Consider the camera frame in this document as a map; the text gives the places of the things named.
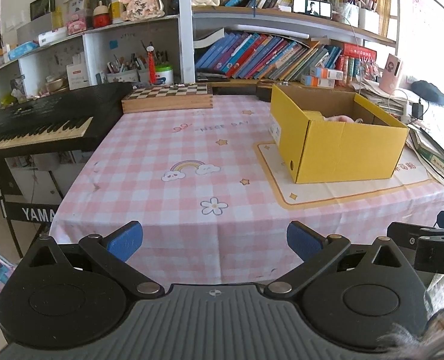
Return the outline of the row of colourful books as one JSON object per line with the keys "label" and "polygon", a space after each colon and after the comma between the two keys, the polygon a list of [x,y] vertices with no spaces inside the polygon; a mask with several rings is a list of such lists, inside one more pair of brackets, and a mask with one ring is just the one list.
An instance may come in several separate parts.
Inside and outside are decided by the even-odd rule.
{"label": "row of colourful books", "polygon": [[195,43],[196,72],[219,72],[230,80],[301,81],[312,68],[339,70],[349,82],[377,72],[377,53],[327,37],[302,40],[279,34],[222,30]]}

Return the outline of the wooden chess board box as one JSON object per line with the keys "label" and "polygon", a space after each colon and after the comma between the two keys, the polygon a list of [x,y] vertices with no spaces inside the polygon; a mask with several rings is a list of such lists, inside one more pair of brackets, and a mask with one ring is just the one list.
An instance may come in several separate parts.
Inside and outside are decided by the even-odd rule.
{"label": "wooden chess board box", "polygon": [[134,89],[122,100],[123,113],[209,109],[212,90],[207,84],[155,86]]}

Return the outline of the white bookshelf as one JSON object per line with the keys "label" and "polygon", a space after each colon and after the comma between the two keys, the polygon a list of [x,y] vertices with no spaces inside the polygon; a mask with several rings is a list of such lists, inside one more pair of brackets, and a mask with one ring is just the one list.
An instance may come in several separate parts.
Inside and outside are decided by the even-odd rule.
{"label": "white bookshelf", "polygon": [[302,40],[327,37],[372,47],[396,47],[387,34],[391,0],[330,2],[332,18],[292,12],[294,0],[220,0],[218,7],[192,7],[191,0],[163,0],[165,16],[125,21],[119,0],[0,0],[0,108],[19,82],[25,98],[47,93],[47,77],[66,77],[71,89],[98,86],[106,74],[148,67],[129,66],[152,44],[173,68],[175,84],[196,82],[194,48],[225,31],[279,34]]}

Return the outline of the red hanging tassel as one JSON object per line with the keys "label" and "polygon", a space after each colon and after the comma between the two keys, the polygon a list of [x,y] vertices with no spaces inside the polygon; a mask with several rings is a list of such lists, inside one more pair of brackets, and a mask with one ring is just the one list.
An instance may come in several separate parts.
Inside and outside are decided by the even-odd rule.
{"label": "red hanging tassel", "polygon": [[155,71],[155,48],[152,44],[146,47],[148,66],[149,66],[149,81],[154,86],[156,84],[156,71]]}

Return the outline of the yellow cardboard box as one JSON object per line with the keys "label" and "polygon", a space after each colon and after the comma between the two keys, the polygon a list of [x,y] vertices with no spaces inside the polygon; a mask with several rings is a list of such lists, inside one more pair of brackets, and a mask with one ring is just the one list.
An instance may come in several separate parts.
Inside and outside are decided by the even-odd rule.
{"label": "yellow cardboard box", "polygon": [[[364,122],[324,121],[331,116]],[[389,179],[408,128],[355,92],[275,85],[269,132],[294,183],[313,184]]]}

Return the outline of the pink plush toy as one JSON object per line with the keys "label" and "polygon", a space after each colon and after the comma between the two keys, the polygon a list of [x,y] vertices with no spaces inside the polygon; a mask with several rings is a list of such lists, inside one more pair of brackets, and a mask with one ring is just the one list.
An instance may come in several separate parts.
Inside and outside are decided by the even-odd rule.
{"label": "pink plush toy", "polygon": [[347,116],[347,115],[337,115],[337,116],[325,117],[324,121],[341,122],[341,123],[355,123],[355,124],[362,124],[364,122],[361,118],[352,119],[350,116]]}

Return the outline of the cream orange-bordered mat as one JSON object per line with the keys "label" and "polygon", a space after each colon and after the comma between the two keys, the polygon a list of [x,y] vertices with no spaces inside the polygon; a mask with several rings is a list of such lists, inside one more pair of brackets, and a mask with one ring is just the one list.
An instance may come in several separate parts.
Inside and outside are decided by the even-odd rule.
{"label": "cream orange-bordered mat", "polygon": [[408,148],[403,149],[399,164],[390,179],[315,184],[294,183],[276,144],[259,142],[254,144],[253,150],[275,199],[287,210],[354,202],[435,182],[416,154]]}

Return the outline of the green lid white jar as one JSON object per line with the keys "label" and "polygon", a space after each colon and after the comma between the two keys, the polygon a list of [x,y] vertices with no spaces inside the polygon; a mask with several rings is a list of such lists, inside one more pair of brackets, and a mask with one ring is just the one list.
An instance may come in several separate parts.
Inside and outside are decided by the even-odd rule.
{"label": "green lid white jar", "polygon": [[155,66],[156,86],[172,86],[174,83],[173,66],[169,63]]}

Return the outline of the black desk lamp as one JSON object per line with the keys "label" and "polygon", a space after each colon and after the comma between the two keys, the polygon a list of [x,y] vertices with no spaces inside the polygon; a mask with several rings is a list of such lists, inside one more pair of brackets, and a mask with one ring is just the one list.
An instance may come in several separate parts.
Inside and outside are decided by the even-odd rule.
{"label": "black desk lamp", "polygon": [[419,102],[412,105],[412,117],[415,119],[423,119],[424,111],[421,100],[444,107],[444,93],[434,84],[426,80],[416,80],[411,83],[410,91],[419,97]]}

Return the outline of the white pen holder box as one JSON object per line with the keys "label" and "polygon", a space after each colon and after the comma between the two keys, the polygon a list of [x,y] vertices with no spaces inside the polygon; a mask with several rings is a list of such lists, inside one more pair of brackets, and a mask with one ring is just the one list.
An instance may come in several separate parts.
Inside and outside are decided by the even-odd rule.
{"label": "white pen holder box", "polygon": [[108,82],[129,82],[136,83],[139,81],[138,70],[127,70],[124,72],[108,73],[106,74]]}

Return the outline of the pink checkered tablecloth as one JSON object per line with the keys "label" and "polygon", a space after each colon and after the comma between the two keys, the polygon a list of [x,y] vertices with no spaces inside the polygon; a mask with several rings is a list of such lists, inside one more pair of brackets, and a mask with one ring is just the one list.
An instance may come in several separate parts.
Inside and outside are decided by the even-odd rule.
{"label": "pink checkered tablecloth", "polygon": [[130,263],[163,285],[268,281],[299,262],[286,243],[294,220],[369,244],[393,222],[430,226],[444,209],[444,183],[434,178],[383,196],[287,210],[254,153],[259,142],[274,143],[269,105],[254,97],[124,115],[72,184],[50,235],[75,243],[137,221],[143,245]]}

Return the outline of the black electronic keyboard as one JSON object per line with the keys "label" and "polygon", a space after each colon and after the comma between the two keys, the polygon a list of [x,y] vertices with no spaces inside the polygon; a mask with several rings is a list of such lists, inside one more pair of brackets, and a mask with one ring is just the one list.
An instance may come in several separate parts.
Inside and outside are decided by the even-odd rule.
{"label": "black electronic keyboard", "polygon": [[0,158],[95,150],[123,115],[126,82],[79,88],[0,111]]}

